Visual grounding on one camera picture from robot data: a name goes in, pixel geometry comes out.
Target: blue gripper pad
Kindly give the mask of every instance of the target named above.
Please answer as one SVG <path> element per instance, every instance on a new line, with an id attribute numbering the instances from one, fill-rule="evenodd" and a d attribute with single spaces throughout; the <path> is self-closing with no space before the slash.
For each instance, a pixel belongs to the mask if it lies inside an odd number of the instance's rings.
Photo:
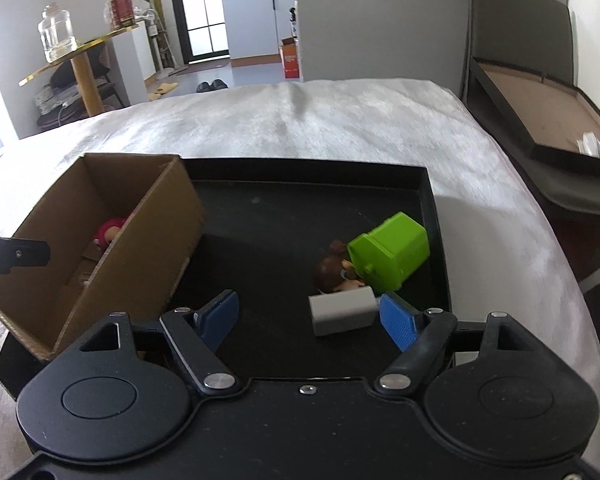
<path id="1" fill-rule="evenodd" d="M 238 321 L 239 311 L 238 295 L 224 292 L 196 312 L 198 333 L 214 352 Z"/>
<path id="2" fill-rule="evenodd" d="M 413 314 L 387 294 L 383 294 L 380 298 L 380 322 L 401 352 L 418 339 Z"/>

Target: black circular cover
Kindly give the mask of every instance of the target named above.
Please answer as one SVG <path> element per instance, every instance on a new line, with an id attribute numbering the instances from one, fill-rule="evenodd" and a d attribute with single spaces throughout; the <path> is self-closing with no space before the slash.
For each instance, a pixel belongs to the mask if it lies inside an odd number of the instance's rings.
<path id="1" fill-rule="evenodd" d="M 540 361 L 535 352 L 496 352 L 452 368 L 427 389 L 426 412 L 446 439 L 490 462 L 583 451 L 598 420 L 595 394 Z"/>
<path id="2" fill-rule="evenodd" d="M 120 460 L 161 444 L 184 424 L 184 382 L 137 357 L 119 357 L 99 358 L 93 367 L 54 362 L 23 389 L 16 413 L 33 446 L 71 460 Z"/>

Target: red doll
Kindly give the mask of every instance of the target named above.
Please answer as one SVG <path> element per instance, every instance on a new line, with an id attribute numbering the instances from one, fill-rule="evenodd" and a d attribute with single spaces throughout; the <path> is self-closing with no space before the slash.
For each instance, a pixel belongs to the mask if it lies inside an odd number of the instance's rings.
<path id="1" fill-rule="evenodd" d="M 111 244 L 113 239 L 118 235 L 120 229 L 125 224 L 127 218 L 112 218 L 104 222 L 99 229 L 96 235 L 93 237 L 93 242 L 100 248 L 100 250 L 104 253 L 107 250 L 107 247 Z"/>

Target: wooden table leg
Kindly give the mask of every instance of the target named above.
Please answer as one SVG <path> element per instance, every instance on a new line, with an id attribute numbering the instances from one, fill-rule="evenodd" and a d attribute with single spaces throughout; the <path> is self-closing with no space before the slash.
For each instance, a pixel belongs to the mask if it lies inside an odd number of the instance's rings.
<path id="1" fill-rule="evenodd" d="M 96 81 L 93 78 L 93 71 L 87 53 L 84 52 L 80 56 L 74 57 L 71 64 L 74 67 L 75 80 L 78 82 L 78 90 L 89 117 L 104 113 L 104 106 L 98 93 Z"/>

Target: glass door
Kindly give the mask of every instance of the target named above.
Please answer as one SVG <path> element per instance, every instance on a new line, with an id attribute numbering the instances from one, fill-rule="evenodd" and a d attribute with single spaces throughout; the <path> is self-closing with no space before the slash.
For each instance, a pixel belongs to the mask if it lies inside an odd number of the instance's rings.
<path id="1" fill-rule="evenodd" d="M 173 0 L 185 62 L 229 53 L 222 0 Z"/>

